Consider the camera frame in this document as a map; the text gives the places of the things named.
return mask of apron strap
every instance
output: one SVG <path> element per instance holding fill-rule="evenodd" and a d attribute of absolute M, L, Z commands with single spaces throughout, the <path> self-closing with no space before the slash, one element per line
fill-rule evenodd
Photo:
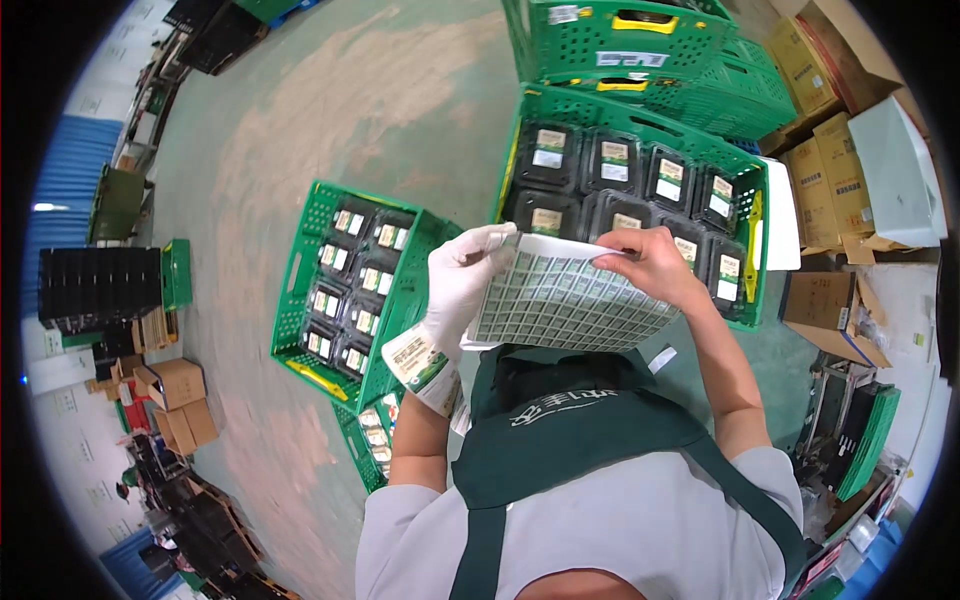
<path fill-rule="evenodd" d="M 506 506 L 467 512 L 467 547 L 457 566 L 450 600 L 496 597 L 506 527 Z"/>
<path fill-rule="evenodd" d="M 770 496 L 750 482 L 738 471 L 711 438 L 699 440 L 684 446 L 691 458 L 709 473 L 725 493 L 747 511 L 774 539 L 783 555 L 786 567 L 786 582 L 794 580 L 804 568 L 806 553 L 804 536 L 797 523 Z"/>

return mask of green floor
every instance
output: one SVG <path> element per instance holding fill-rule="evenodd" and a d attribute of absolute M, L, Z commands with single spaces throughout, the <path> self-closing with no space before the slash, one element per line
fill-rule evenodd
<path fill-rule="evenodd" d="M 733 7 L 762 39 L 764 0 Z M 496 0 L 324 0 L 219 77 L 191 74 L 156 156 L 154 240 L 190 240 L 194 303 L 184 354 L 205 369 L 220 439 L 197 471 L 233 495 L 268 557 L 304 598 L 352 598 L 365 493 L 330 407 L 269 358 L 276 296 L 314 178 L 481 225 L 499 181 L 516 96 Z M 776 320 L 768 279 L 759 335 L 739 335 L 771 436 L 792 444 L 815 349 Z M 659 379 L 707 413 L 683 322 L 643 345 L 679 355 Z"/>

